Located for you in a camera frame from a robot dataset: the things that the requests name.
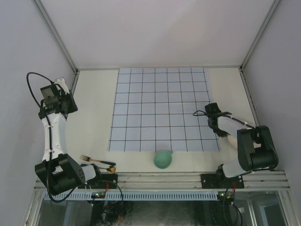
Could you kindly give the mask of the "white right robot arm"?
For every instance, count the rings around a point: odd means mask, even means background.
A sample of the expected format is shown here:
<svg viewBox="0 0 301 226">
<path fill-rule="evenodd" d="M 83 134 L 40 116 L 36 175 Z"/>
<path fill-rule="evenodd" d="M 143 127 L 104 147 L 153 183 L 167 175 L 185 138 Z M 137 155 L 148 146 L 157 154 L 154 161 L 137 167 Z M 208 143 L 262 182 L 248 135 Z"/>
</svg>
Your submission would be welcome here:
<svg viewBox="0 0 301 226">
<path fill-rule="evenodd" d="M 237 156 L 230 162 L 218 166 L 216 183 L 228 187 L 233 178 L 255 171 L 274 170 L 279 163 L 270 130 L 267 126 L 252 126 L 246 121 L 222 112 L 217 103 L 205 106 L 208 126 L 222 138 L 227 138 L 236 149 Z"/>
</svg>

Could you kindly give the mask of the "white black-grid tablecloth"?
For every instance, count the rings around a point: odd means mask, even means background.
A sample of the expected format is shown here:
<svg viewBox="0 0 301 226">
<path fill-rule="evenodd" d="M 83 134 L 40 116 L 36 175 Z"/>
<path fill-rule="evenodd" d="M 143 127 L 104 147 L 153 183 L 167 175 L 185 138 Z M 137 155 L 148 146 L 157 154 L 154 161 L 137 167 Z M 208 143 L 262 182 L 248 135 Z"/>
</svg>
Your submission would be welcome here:
<svg viewBox="0 0 301 226">
<path fill-rule="evenodd" d="M 213 101 L 203 67 L 121 68 L 110 152 L 217 152 L 205 106 Z"/>
</svg>

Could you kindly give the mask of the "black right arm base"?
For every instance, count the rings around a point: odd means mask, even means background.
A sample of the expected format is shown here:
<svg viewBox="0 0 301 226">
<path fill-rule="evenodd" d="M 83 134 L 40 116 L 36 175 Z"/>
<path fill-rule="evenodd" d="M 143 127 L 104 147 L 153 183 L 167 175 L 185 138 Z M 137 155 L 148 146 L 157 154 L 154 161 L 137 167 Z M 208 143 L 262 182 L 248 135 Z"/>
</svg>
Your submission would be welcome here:
<svg viewBox="0 0 301 226">
<path fill-rule="evenodd" d="M 201 184 L 203 189 L 222 189 L 236 188 L 243 189 L 245 187 L 242 177 L 223 178 L 220 179 L 216 174 L 201 174 Z"/>
</svg>

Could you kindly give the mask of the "gold spoon green handle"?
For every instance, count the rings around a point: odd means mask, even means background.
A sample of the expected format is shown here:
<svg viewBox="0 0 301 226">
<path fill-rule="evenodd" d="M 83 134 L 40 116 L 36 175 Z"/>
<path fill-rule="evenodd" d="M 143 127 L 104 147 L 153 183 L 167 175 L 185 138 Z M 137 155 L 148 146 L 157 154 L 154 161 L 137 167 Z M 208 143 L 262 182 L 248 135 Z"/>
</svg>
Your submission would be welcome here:
<svg viewBox="0 0 301 226">
<path fill-rule="evenodd" d="M 106 170 L 108 174 L 115 174 L 116 167 L 115 166 L 109 166 L 107 168 L 98 167 L 99 169 Z"/>
</svg>

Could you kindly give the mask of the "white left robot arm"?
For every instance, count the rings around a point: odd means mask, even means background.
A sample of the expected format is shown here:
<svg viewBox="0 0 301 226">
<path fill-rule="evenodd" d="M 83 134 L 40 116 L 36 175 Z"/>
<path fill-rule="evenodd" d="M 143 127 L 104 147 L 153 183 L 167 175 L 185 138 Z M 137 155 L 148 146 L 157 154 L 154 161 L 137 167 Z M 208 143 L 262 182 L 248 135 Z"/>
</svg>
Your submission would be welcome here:
<svg viewBox="0 0 301 226">
<path fill-rule="evenodd" d="M 80 166 L 68 153 L 65 139 L 66 117 L 77 111 L 71 92 L 62 85 L 41 88 L 39 118 L 45 132 L 42 162 L 35 165 L 35 173 L 52 196 L 74 190 L 84 184 L 99 188 L 103 177 L 95 164 Z"/>
</svg>

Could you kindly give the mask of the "gold fork green handle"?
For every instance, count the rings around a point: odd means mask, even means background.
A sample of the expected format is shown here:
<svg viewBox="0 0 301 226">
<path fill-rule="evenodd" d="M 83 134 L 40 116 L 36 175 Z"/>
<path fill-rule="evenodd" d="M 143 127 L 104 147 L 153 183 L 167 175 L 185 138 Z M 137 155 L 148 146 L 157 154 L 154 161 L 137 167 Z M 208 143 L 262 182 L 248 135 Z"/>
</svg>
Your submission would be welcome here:
<svg viewBox="0 0 301 226">
<path fill-rule="evenodd" d="M 96 159 L 93 159 L 93 158 L 91 158 L 89 156 L 85 156 L 85 155 L 81 155 L 80 159 L 83 161 L 87 161 L 87 162 L 95 161 L 95 162 L 103 163 L 103 164 L 110 165 L 110 166 L 116 166 L 116 163 L 114 163 L 114 162 L 96 160 Z"/>
</svg>

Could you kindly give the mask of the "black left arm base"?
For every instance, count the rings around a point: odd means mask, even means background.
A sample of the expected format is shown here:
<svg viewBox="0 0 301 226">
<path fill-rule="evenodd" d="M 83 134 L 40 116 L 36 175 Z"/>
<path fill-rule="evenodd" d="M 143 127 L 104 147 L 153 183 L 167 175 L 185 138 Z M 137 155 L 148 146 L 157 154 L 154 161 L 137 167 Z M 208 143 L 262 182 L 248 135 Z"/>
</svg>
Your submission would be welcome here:
<svg viewBox="0 0 301 226">
<path fill-rule="evenodd" d="M 109 189 L 116 189 L 117 182 L 118 182 L 118 175 L 117 174 L 102 174 L 100 177 L 96 176 L 94 179 L 91 179 L 87 182 L 87 184 L 81 185 L 78 189 L 105 189 L 107 187 L 107 182 L 110 181 Z"/>
</svg>

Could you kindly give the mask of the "cream divided plate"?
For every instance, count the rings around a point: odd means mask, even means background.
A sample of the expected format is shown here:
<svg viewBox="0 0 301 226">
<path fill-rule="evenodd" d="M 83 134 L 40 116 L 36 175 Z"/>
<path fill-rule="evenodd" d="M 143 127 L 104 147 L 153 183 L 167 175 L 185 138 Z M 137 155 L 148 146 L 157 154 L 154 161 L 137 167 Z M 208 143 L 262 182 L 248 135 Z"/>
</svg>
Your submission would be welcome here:
<svg viewBox="0 0 301 226">
<path fill-rule="evenodd" d="M 238 140 L 237 138 L 235 138 L 234 136 L 232 135 L 227 135 L 227 140 L 229 142 L 229 144 L 234 148 L 234 149 L 238 149 Z"/>
</svg>

